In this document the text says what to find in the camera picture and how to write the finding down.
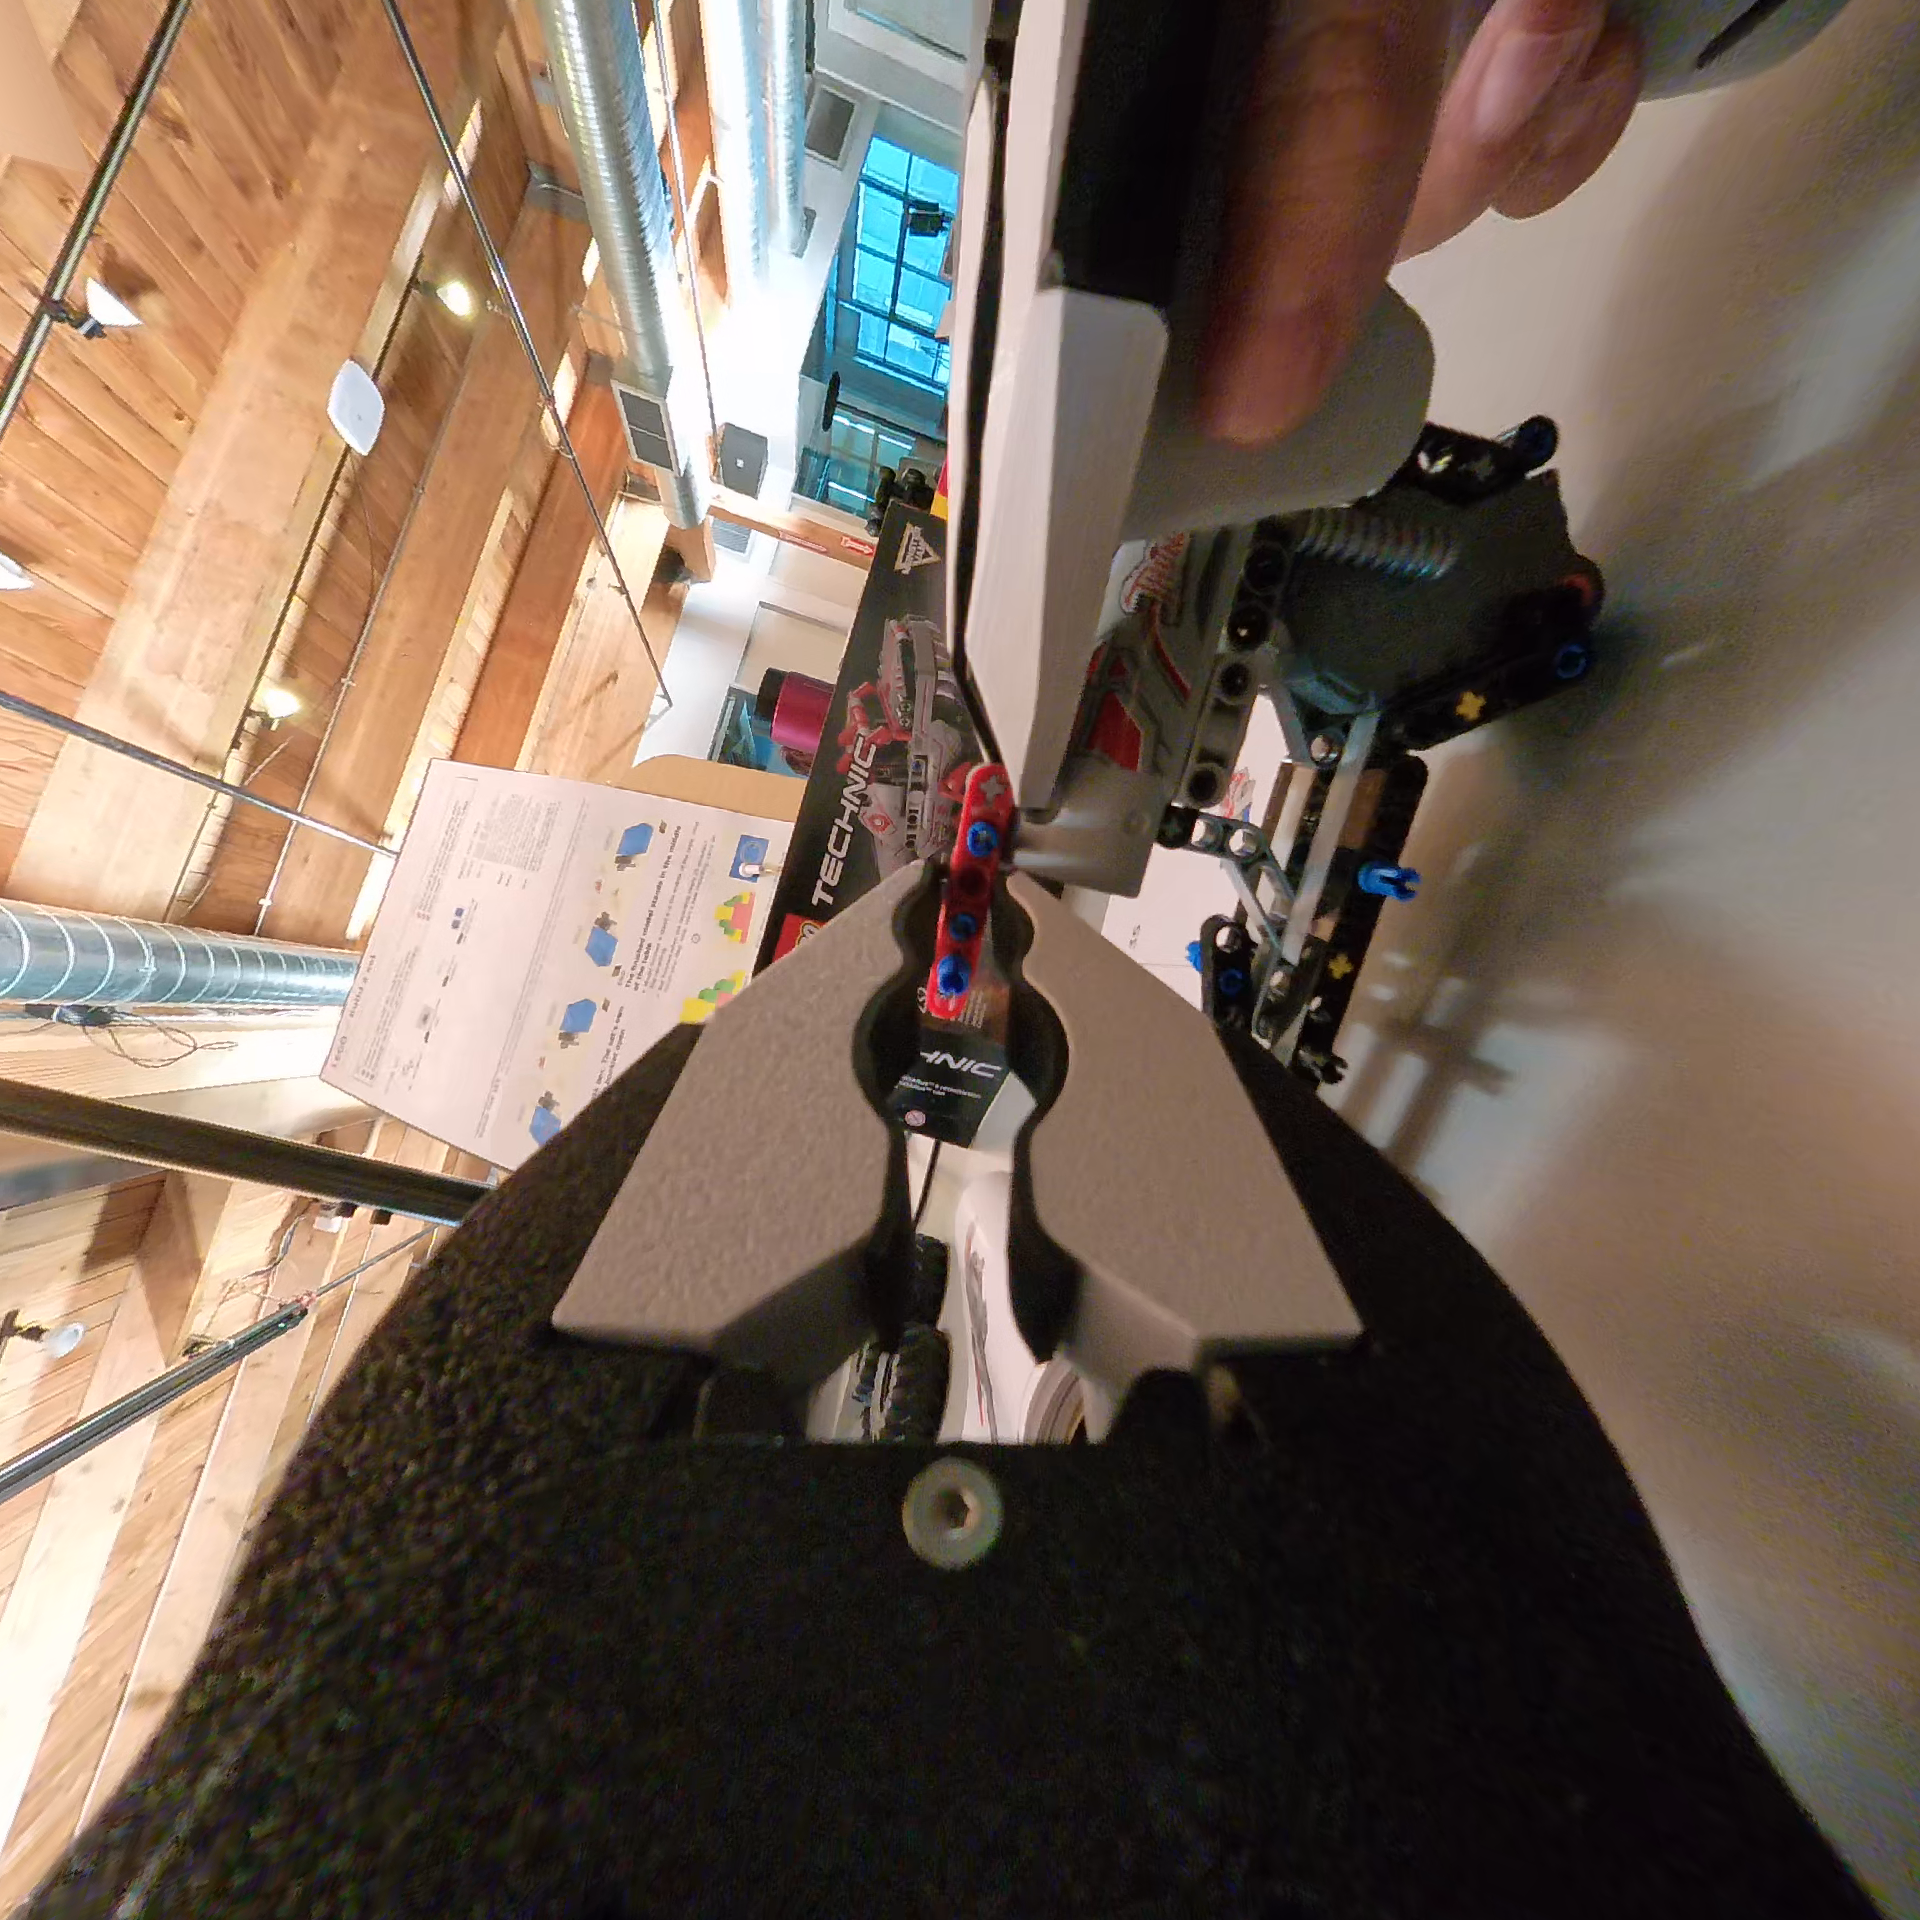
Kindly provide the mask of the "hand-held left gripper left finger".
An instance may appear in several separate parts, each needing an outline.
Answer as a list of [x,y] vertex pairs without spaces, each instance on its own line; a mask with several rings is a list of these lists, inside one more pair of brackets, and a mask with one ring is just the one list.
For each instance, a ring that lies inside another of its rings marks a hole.
[[899,1082],[922,1055],[940,871],[917,861],[697,1028],[554,1331],[829,1373],[914,1287]]

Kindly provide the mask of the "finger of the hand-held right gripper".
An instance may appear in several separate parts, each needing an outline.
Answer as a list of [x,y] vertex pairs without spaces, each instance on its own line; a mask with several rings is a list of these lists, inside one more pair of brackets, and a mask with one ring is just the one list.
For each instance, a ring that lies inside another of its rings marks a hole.
[[949,642],[1027,817],[1056,809],[1169,359],[1171,253],[1121,207],[1162,5],[1022,5],[968,121],[952,318]]
[[1262,444],[1213,438],[1198,423],[1195,337],[1194,325],[1171,337],[1124,508],[1128,540],[1348,505],[1393,478],[1425,429],[1434,341],[1393,289],[1373,302],[1355,348],[1310,417]]

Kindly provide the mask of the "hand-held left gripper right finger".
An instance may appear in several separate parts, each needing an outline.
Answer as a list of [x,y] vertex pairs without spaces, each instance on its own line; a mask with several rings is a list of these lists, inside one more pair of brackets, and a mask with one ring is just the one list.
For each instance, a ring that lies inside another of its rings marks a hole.
[[1027,1180],[1077,1275],[1064,1350],[1100,1388],[1348,1349],[1360,1316],[1212,1022],[1032,878],[1022,979],[1064,1028]]

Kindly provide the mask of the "toy brick truck chassis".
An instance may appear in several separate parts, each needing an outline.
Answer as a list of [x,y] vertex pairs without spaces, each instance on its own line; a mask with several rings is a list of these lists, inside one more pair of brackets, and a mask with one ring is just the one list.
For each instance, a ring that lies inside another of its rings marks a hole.
[[[1500,438],[1429,423],[1355,503],[1195,535],[1213,537],[1213,654],[1153,855],[1227,873],[1233,909],[1188,945],[1203,1011],[1314,1089],[1346,1073],[1382,902],[1421,882],[1404,847],[1425,757],[1594,667],[1602,578],[1568,535],[1555,447],[1546,417]],[[971,861],[946,871],[932,957],[963,939],[955,905],[990,915],[1000,878],[1027,873],[1035,821],[1000,765],[974,775]]]

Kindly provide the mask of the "grey toy panel red sticker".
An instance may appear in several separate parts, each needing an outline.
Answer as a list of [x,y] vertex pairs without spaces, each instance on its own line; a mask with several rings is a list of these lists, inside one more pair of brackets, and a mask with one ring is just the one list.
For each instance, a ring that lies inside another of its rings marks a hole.
[[1210,681],[1212,557],[1212,535],[1130,542],[1115,555],[1061,778],[1025,827],[1028,873],[1138,893]]

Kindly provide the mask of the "person's right hand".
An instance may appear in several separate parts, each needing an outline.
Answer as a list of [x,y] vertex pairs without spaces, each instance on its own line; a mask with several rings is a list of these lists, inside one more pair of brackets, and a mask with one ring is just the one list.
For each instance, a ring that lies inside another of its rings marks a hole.
[[1260,446],[1329,395],[1405,259],[1570,198],[1641,100],[1602,2],[1278,5],[1245,93],[1195,417]]

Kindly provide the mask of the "black toy tyre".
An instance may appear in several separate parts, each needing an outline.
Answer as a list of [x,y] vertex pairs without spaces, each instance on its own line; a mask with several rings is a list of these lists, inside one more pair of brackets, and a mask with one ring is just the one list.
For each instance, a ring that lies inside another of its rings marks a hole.
[[854,1363],[857,1437],[880,1445],[932,1445],[945,1423],[953,1349],[945,1331],[949,1245],[918,1234],[899,1341],[868,1341]]

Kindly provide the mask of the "blue tinted window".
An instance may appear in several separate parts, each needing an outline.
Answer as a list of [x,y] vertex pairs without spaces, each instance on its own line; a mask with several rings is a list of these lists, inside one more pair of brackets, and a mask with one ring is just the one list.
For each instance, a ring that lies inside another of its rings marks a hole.
[[868,141],[803,362],[797,492],[813,503],[866,517],[883,470],[945,462],[955,202],[953,166]]

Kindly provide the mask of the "dark toy truck box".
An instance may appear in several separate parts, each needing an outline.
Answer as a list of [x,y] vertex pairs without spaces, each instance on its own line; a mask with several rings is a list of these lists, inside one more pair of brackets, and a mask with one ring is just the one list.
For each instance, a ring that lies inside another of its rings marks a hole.
[[[888,508],[813,767],[785,852],[756,971],[930,860],[971,861],[964,811],[985,764],[946,641],[946,523]],[[1032,1098],[1009,1054],[1011,986],[982,902],[960,902],[926,962],[918,1055],[892,1093],[902,1126],[953,1148],[1009,1145]]]

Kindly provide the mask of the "magenta water bottle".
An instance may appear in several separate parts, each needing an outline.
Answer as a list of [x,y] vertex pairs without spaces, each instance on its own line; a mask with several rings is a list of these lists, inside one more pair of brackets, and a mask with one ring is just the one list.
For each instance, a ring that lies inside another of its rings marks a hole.
[[754,693],[754,727],[766,733],[766,771],[808,780],[833,711],[828,681],[782,667],[766,667]]

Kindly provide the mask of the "printed instruction poster board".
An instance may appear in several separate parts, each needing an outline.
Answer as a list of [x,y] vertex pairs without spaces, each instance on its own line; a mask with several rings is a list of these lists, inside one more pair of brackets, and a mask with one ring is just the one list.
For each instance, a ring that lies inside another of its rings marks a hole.
[[748,986],[795,811],[433,764],[322,1082],[518,1167]]

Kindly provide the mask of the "dark metal pole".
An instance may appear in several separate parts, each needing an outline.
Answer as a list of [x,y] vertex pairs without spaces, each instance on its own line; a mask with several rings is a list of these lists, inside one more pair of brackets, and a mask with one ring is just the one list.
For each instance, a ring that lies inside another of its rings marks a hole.
[[96,1095],[3,1082],[3,1131],[141,1165],[283,1188],[322,1203],[386,1210],[456,1228],[491,1195],[446,1173],[355,1157],[317,1143],[172,1113],[140,1111]]

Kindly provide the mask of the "thin metal pole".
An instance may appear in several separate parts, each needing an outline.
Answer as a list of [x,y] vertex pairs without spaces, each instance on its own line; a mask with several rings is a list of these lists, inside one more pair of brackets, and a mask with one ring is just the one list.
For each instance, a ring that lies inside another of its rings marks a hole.
[[113,1399],[102,1407],[96,1407],[93,1413],[80,1417],[75,1423],[59,1429],[57,1433],[48,1435],[34,1446],[16,1453],[3,1467],[3,1505],[9,1505],[16,1497],[22,1497],[29,1490],[44,1486],[67,1467],[80,1462],[88,1453],[109,1445],[109,1439],[128,1433],[130,1429],[150,1419],[154,1415],[185,1399],[195,1390],[208,1385],[217,1377],[240,1366],[244,1361],[254,1358],[277,1340],[288,1338],[310,1316],[320,1301],[324,1301],[338,1290],[348,1290],[382,1261],[401,1252],[412,1252],[438,1228],[441,1225],[435,1223],[412,1231],[390,1251],[382,1255],[371,1255],[364,1261],[350,1266],[344,1275],[308,1290],[291,1302],[277,1306],[267,1316],[257,1318],[250,1327],[242,1327],[228,1338],[204,1346],[196,1353],[189,1353],[160,1377],[130,1388],[130,1393],[122,1395],[120,1399]]

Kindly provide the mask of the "white ventilation duct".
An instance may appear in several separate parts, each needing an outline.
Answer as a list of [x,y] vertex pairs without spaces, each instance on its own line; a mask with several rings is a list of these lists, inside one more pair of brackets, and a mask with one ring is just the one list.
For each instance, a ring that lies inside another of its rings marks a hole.
[[750,289],[804,253],[809,2],[701,2],[726,270]]

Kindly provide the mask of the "silver ventilation duct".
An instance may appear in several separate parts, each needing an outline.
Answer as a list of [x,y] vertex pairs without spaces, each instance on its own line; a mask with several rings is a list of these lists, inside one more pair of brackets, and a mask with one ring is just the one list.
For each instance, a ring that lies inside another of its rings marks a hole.
[[622,380],[662,417],[666,455],[648,463],[668,518],[696,529],[712,505],[704,369],[674,252],[640,26],[628,2],[536,10],[622,338]]
[[334,1007],[358,957],[179,923],[3,900],[3,1002],[109,1007]]

